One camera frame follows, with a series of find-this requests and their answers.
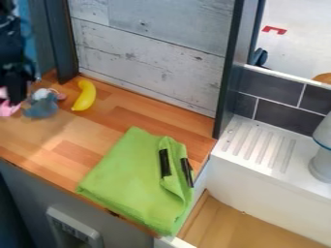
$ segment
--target ribbed white surface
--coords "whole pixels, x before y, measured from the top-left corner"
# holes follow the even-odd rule
[[[226,129],[221,148],[228,156],[238,157],[256,167],[286,173],[296,143],[297,137],[289,136],[287,132],[235,118]]]
[[[331,185],[308,171],[318,149],[310,137],[235,115],[212,156],[330,201]]]

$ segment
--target yellow banana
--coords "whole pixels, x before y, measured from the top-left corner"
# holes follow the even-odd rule
[[[90,108],[96,100],[97,90],[89,80],[81,80],[78,82],[78,87],[81,93],[72,107],[72,111],[83,111]]]

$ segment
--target wooden floor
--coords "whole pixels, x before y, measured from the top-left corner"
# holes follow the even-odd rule
[[[179,238],[198,248],[322,248],[310,239],[225,205],[205,192]]]

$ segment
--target green microfiber towel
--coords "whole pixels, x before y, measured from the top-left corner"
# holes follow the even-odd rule
[[[170,176],[161,177],[159,150],[167,149]],[[181,159],[186,146],[131,128],[79,183],[76,191],[161,235],[175,235],[193,200]]]

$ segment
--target wall tile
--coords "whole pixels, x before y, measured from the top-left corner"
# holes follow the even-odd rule
[[[307,85],[300,108],[327,114],[331,111],[331,90]]]
[[[234,113],[253,118],[257,98],[238,93]]]
[[[296,106],[303,86],[304,84],[296,81],[246,69],[241,79],[240,91]]]
[[[311,136],[322,119],[323,116],[302,109],[258,101],[256,120],[302,135]]]

